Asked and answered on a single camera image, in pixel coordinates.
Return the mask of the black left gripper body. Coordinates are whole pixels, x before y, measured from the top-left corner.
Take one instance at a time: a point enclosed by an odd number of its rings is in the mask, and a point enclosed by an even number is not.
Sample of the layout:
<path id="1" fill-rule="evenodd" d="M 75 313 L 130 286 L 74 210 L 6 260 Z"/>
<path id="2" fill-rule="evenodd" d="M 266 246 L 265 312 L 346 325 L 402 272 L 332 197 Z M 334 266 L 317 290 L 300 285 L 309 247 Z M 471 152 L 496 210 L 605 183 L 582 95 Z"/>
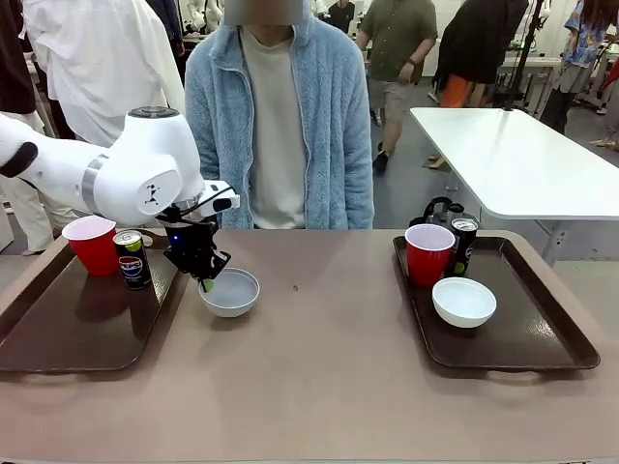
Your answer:
<path id="1" fill-rule="evenodd" d="M 219 250 L 214 243 L 219 231 L 214 219 L 167 224 L 164 230 L 169 242 L 164 256 L 183 274 L 215 279 L 230 261 L 230 254 Z"/>

